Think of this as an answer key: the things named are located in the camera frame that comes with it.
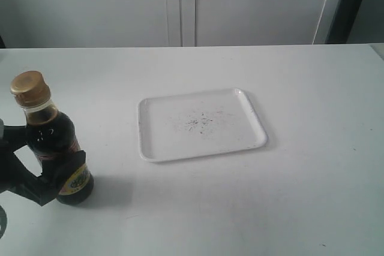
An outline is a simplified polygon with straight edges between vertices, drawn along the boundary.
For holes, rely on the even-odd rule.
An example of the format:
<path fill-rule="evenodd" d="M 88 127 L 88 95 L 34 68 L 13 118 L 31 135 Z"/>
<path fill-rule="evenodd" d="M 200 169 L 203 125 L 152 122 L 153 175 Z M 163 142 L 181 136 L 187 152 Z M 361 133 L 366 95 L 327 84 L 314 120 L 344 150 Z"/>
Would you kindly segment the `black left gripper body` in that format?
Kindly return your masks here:
<path fill-rule="evenodd" d="M 1 193 L 10 191 L 27 199 L 39 199 L 39 184 L 6 141 L 1 140 Z"/>

